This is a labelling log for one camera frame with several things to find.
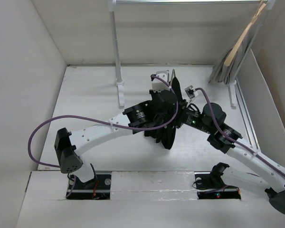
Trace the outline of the black trousers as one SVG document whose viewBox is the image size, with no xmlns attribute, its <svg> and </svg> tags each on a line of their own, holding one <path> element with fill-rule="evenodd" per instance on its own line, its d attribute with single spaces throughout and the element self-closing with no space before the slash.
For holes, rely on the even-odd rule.
<svg viewBox="0 0 285 228">
<path fill-rule="evenodd" d="M 144 137 L 153 138 L 156 143 L 161 143 L 163 147 L 167 150 L 170 150 L 173 146 L 176 130 L 180 128 L 181 113 L 186 103 L 186 101 L 182 97 L 181 87 L 177 77 L 173 78 L 171 87 L 174 90 L 176 97 L 178 99 L 178 111 L 176 117 L 166 127 L 144 132 Z"/>
</svg>

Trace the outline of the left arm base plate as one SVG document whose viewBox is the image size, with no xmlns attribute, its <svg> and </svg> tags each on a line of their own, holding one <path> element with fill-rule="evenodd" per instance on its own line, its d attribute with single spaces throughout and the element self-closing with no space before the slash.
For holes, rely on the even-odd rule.
<svg viewBox="0 0 285 228">
<path fill-rule="evenodd" d="M 74 176 L 68 175 L 68 187 L 66 198 L 68 200 L 109 200 L 111 192 L 112 173 L 108 171 L 97 171 L 97 178 L 86 183 Z"/>
</svg>

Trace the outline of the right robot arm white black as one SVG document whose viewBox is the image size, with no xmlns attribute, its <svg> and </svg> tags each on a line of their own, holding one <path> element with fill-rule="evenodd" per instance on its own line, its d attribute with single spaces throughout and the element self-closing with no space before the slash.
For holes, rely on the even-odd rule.
<svg viewBox="0 0 285 228">
<path fill-rule="evenodd" d="M 206 183 L 215 187 L 243 188 L 268 200 L 273 208 L 285 215 L 285 167 L 251 149 L 238 131 L 225 124 L 226 116 L 216 103 L 206 104 L 202 112 L 185 108 L 181 114 L 181 123 L 208 133 L 207 141 L 212 147 L 253 171 L 253 174 L 237 171 L 220 162 L 212 168 Z"/>
</svg>

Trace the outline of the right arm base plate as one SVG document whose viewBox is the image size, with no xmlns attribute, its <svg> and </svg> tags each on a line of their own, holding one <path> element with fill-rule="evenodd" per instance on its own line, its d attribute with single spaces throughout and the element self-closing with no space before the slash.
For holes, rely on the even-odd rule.
<svg viewBox="0 0 285 228">
<path fill-rule="evenodd" d="M 239 188 L 211 182 L 209 171 L 194 172 L 194 176 L 192 187 L 197 190 L 199 200 L 241 200 Z"/>
</svg>

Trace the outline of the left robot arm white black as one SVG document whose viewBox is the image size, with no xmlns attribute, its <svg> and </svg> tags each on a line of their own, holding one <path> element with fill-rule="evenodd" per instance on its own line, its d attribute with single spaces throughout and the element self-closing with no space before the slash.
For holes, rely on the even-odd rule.
<svg viewBox="0 0 285 228">
<path fill-rule="evenodd" d="M 125 109 L 108 122 L 73 132 L 59 129 L 54 149 L 61 173 L 74 175 L 85 188 L 92 188 L 96 184 L 95 170 L 84 161 L 85 152 L 112 139 L 155 131 L 171 123 L 177 114 L 175 93 L 171 90 L 150 90 L 149 93 L 151 100 Z"/>
</svg>

